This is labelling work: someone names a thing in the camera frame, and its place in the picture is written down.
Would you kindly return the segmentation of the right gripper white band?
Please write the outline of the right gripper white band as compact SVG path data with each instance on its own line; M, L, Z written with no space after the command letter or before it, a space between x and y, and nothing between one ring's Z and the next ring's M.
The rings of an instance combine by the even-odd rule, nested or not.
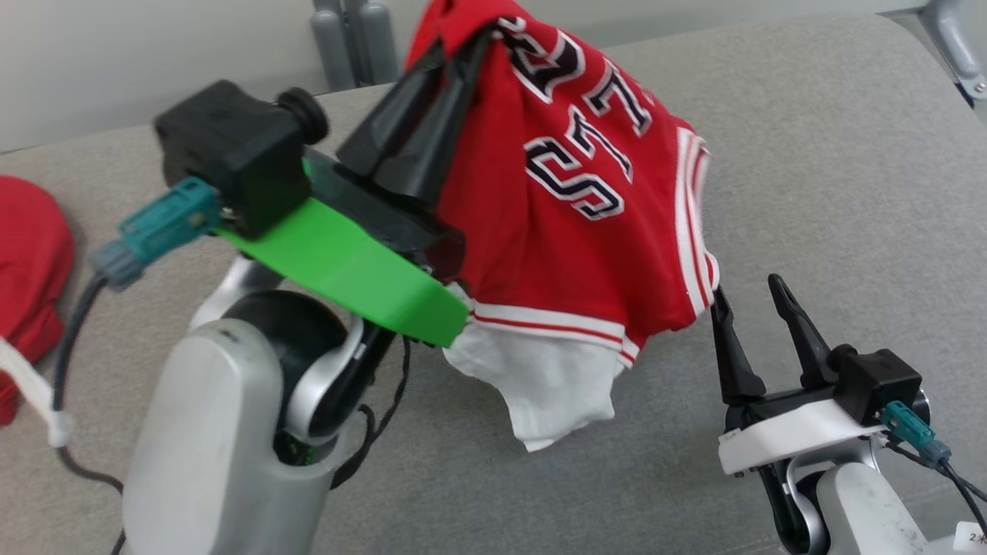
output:
M831 350L824 337L779 274L768 275L768 287L776 313L792 337L801 367L801 386L820 389L790 390L763 398L766 386L748 362L725 291L717 288L711 306L713 343L720 397L729 406L718 456L727 475L886 431L878 421L861 425L833 400L830 385L838 382L838 375L827 363Z

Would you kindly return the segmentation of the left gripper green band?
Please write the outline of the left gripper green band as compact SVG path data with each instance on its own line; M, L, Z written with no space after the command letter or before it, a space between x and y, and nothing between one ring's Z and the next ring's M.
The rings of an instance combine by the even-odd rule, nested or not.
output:
M304 157L312 182L306 203L257 239L219 235L379 327L451 345L469 314L447 288L464 262L464 236L350 172L369 178L377 170L389 193L437 207L492 42L493 31L480 29L451 55L431 43L343 141L339 162Z

